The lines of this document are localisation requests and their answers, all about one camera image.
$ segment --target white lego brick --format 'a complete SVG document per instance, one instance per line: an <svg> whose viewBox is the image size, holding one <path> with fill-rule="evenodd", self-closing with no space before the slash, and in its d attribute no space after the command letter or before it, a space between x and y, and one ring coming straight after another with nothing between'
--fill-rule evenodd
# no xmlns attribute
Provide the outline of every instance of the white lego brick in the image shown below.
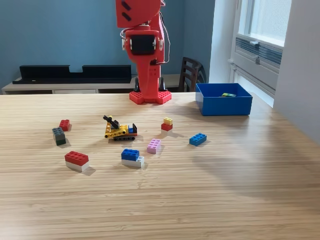
<svg viewBox="0 0 320 240"><path fill-rule="evenodd" d="M161 130L161 135L163 135L163 136L170 136L173 132L174 132L173 129L171 129L170 131Z"/></svg>
<svg viewBox="0 0 320 240"><path fill-rule="evenodd" d="M141 168L145 163L145 157L139 156L137 161L130 161L130 160L122 159L121 162L122 162L122 165Z"/></svg>
<svg viewBox="0 0 320 240"><path fill-rule="evenodd" d="M87 168L90 167L90 164L89 162L87 162L86 164L84 164L83 166L79 166L79 165L76 165L76 164L73 164L71 162L65 162L65 165L70 168L70 169L74 169L74 170L77 170L79 172L83 172L85 171Z"/></svg>

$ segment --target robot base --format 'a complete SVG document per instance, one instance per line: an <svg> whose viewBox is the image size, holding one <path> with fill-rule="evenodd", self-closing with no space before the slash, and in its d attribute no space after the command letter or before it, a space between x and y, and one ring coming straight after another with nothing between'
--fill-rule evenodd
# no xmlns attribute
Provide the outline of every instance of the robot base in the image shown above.
<svg viewBox="0 0 320 240"><path fill-rule="evenodd" d="M143 103L157 103L157 104L164 104L171 100L172 94L169 91L159 91L158 98L156 99L144 99L141 92L130 92L130 100L135 102L136 104L143 104Z"/></svg>

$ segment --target lego bulldozer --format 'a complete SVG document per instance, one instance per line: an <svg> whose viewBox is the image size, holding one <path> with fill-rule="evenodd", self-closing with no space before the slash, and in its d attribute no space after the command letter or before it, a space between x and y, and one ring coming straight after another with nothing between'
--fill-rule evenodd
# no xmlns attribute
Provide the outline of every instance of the lego bulldozer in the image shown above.
<svg viewBox="0 0 320 240"><path fill-rule="evenodd" d="M112 116L104 116L107 121L105 135L106 139L113 139L115 142L119 141L134 141L138 136L138 129L133 123L132 128L128 125L120 125L117 120L112 120Z"/></svg>

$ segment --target window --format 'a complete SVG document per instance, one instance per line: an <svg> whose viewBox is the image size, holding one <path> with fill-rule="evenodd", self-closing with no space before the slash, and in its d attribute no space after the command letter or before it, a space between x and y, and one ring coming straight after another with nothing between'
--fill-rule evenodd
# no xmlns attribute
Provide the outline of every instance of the window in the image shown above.
<svg viewBox="0 0 320 240"><path fill-rule="evenodd" d="M240 84L247 92L257 95L270 107L274 107L274 98L272 95L269 95L265 91L261 90L260 86L256 85L255 82L251 82L248 78L243 77L240 74L236 75L234 82Z"/></svg>
<svg viewBox="0 0 320 240"><path fill-rule="evenodd" d="M238 33L283 47L291 1L243 0Z"/></svg>
<svg viewBox="0 0 320 240"><path fill-rule="evenodd" d="M230 81L241 73L268 94L276 92L292 0L237 0Z"/></svg>

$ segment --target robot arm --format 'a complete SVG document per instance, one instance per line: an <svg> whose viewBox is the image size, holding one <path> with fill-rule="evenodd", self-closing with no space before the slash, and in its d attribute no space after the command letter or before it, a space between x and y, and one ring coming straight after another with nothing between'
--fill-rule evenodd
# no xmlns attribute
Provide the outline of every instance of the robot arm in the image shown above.
<svg viewBox="0 0 320 240"><path fill-rule="evenodd" d="M122 48L137 65L141 92L130 93L137 104L163 104L172 97L163 89L159 92L161 64L165 63L165 25L160 8L165 5L164 0L116 0L117 26L126 28L120 34Z"/></svg>

